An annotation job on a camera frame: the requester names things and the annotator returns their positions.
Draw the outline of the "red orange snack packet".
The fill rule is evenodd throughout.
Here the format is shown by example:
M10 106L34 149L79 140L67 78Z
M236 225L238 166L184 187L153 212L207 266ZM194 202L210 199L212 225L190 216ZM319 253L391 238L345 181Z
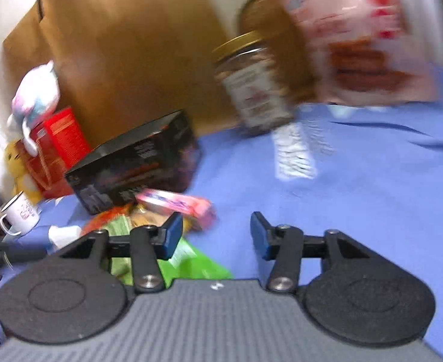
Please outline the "red orange snack packet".
M93 230L100 230L104 225L116 219L119 216L129 217L131 205L127 204L121 207L114 207L108 211L101 212L90 219L82 228L81 236L92 232Z

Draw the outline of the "green snack packet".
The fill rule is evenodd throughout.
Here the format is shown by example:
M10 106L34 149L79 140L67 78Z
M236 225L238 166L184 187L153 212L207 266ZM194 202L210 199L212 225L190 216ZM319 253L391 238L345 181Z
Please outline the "green snack packet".
M131 229L136 226L155 225L160 226L167 217L145 216L127 217L118 215L111 221L101 226L106 229L110 236L128 235ZM206 256L199 249L196 249L186 239L181 238L176 251L168 261L158 260L159 268L162 272L166 286L169 286L173 279L231 279L232 274ZM126 257L113 258L111 274L126 285L133 285L131 259Z

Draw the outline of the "pink candy box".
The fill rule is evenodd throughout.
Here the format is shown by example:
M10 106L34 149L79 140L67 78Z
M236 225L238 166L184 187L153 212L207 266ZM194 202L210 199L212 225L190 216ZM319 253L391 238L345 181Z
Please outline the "pink candy box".
M217 219L212 203L205 198L155 189L144 189L135 198L152 212L168 216L179 212L188 221L188 230L207 230Z

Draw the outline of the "black snack box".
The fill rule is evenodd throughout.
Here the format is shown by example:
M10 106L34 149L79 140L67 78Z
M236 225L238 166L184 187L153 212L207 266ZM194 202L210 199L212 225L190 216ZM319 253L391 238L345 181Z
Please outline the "black snack box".
M201 157L188 115L177 110L104 142L64 177L95 215L135 201L144 188L184 192Z

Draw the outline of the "yellow brown snack packet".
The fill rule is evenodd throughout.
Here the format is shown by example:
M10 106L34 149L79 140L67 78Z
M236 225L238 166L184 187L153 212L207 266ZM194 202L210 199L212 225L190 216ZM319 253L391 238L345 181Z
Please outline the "yellow brown snack packet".
M129 208L128 216L132 229L149 225L161 226L168 218L167 215L150 211L140 204L132 204Z

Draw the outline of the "white enamel mug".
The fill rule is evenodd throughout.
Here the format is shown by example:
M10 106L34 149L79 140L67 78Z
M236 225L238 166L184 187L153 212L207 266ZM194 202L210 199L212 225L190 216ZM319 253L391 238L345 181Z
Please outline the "white enamel mug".
M40 221L40 215L23 191L11 198L1 209L0 227L8 235L29 233Z

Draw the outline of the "yellow duck plush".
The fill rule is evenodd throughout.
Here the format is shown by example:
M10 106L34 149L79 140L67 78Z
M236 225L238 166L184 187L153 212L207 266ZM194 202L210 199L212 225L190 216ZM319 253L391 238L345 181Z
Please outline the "yellow duck plush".
M24 166L15 144L15 141L10 142L4 151L5 166L14 184L12 195L15 196L20 192L24 192L31 204L36 206L43 199L43 196Z

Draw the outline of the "blue printed tablecloth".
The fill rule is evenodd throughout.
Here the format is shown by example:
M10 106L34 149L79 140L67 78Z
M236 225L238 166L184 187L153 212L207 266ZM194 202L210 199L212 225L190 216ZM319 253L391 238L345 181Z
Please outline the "blue printed tablecloth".
M443 361L443 72L438 84L433 104L303 106L283 133L204 137L192 192L217 220L189 241L232 278L173 279L131 296L118 321L81 341L5 334L0 361ZM274 264L254 248L254 212L306 235L339 230L421 279L436 301L424 337L357 346L316 326L294 296L267 291Z

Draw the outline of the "red gift bag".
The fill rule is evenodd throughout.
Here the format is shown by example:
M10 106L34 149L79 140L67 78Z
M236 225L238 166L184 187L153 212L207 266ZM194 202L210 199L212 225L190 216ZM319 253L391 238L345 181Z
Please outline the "red gift bag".
M30 156L21 141L15 148L37 189L44 198L71 195L64 174L91 151L72 109L52 114L31 131L30 137L37 146L37 156Z

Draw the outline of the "pink blue plush toy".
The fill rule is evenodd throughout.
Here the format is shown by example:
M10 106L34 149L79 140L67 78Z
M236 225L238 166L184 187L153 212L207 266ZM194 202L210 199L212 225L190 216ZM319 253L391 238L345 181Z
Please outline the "pink blue plush toy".
M58 76L54 61L30 69L21 80L11 101L11 114L6 125L10 132L22 135L30 156L38 156L36 142L31 132L56 110L60 99Z

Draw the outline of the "large wooden board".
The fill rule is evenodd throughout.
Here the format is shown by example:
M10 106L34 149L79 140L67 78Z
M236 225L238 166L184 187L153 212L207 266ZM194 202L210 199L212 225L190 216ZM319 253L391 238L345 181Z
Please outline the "large wooden board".
M227 41L210 0L39 0L3 42L6 84L52 62L91 145L185 110L199 135L236 122L214 79Z

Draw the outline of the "pink twisted snack bag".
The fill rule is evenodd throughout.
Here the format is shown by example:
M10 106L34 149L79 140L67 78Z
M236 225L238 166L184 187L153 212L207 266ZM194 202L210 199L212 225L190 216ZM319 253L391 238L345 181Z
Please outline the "pink twisted snack bag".
M436 100L423 40L402 0L280 0L299 28L317 99L345 106Z

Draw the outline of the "round wooden board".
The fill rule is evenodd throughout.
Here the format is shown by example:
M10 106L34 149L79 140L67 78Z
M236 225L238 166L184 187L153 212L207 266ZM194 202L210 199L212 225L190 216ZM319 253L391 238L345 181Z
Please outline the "round wooden board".
M238 31L257 31L265 39L297 103L315 99L305 39L280 0L247 0L238 14Z

